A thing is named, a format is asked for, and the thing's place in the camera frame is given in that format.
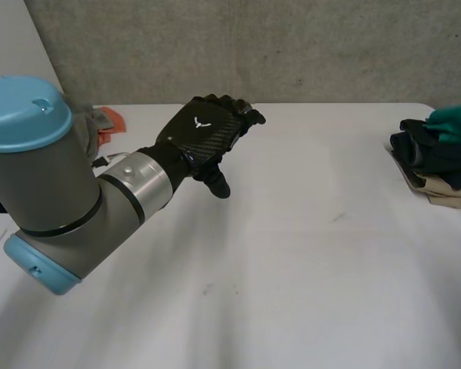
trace gray concrete wall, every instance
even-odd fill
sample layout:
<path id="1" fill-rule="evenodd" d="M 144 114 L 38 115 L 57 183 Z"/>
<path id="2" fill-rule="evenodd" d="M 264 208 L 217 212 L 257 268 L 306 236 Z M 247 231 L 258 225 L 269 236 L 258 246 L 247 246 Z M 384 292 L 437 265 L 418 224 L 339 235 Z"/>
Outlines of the gray concrete wall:
<path id="1" fill-rule="evenodd" d="M 84 101 L 461 102 L 461 0 L 25 3 Z"/>

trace beige cloth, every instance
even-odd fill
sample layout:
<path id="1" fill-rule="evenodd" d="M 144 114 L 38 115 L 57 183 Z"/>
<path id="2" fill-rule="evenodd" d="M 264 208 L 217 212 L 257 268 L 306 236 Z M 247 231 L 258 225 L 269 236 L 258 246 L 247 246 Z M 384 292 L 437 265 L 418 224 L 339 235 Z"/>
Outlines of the beige cloth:
<path id="1" fill-rule="evenodd" d="M 461 190 L 454 191 L 445 181 L 440 179 L 437 175 L 421 175 L 414 173 L 418 178 L 425 181 L 425 185 L 420 187 L 415 183 L 412 183 L 410 178 L 406 175 L 400 163 L 393 157 L 396 165 L 401 171 L 401 174 L 405 178 L 406 183 L 414 191 L 426 194 L 430 204 L 447 206 L 448 208 L 461 209 Z"/>

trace white table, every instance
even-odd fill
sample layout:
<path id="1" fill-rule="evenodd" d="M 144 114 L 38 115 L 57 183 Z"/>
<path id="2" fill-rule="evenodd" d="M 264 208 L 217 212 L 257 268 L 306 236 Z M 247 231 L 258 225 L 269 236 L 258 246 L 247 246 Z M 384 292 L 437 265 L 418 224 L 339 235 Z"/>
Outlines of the white table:
<path id="1" fill-rule="evenodd" d="M 180 105 L 114 106 L 104 153 L 151 145 Z M 406 186 L 383 148 L 424 105 L 257 105 L 221 165 L 186 180 L 55 297 L 0 241 L 0 368 L 461 368 L 461 211 Z M 14 231 L 7 216 L 0 236 Z"/>

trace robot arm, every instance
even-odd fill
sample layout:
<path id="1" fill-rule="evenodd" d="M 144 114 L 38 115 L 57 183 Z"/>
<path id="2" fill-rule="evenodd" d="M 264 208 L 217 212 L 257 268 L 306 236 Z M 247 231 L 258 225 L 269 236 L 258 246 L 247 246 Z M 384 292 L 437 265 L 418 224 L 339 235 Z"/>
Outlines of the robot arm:
<path id="1" fill-rule="evenodd" d="M 20 227 L 5 253 L 65 294 L 163 208 L 184 178 L 227 198 L 222 155 L 264 122 L 243 100 L 194 98 L 155 145 L 96 178 L 59 92 L 37 78 L 0 78 L 0 201 Z"/>

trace pile of fabric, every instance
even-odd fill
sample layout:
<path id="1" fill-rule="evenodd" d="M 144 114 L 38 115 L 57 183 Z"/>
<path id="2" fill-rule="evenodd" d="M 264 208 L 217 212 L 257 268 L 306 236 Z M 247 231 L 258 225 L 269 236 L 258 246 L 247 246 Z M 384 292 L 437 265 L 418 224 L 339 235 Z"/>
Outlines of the pile of fabric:
<path id="1" fill-rule="evenodd" d="M 407 119 L 391 136 L 391 155 L 406 183 L 431 204 L 461 208 L 461 106 Z"/>
<path id="2" fill-rule="evenodd" d="M 90 162 L 96 159 L 103 144 L 111 142 L 112 134 L 126 132 L 123 117 L 107 106 L 94 108 L 66 97 L 65 102 L 73 114 L 74 128 Z"/>

